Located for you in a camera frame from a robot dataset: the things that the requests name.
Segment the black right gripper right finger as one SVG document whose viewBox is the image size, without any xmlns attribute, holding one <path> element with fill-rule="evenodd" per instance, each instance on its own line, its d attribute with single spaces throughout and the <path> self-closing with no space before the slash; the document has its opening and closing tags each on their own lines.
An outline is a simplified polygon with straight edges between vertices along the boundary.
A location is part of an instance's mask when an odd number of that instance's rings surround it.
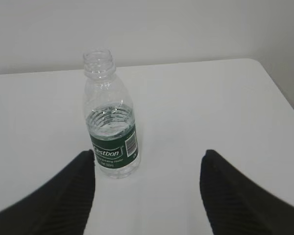
<svg viewBox="0 0 294 235">
<path fill-rule="evenodd" d="M 201 160 L 200 195 L 215 235 L 294 235 L 294 206 L 212 149 Z"/>
</svg>

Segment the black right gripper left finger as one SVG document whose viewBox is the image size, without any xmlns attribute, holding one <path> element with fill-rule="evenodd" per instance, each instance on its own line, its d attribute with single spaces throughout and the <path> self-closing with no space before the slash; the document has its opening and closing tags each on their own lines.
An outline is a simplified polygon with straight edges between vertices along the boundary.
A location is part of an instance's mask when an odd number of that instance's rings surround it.
<svg viewBox="0 0 294 235">
<path fill-rule="evenodd" d="M 95 188 L 94 153 L 82 151 L 40 188 L 0 211 L 0 235 L 82 235 Z"/>
</svg>

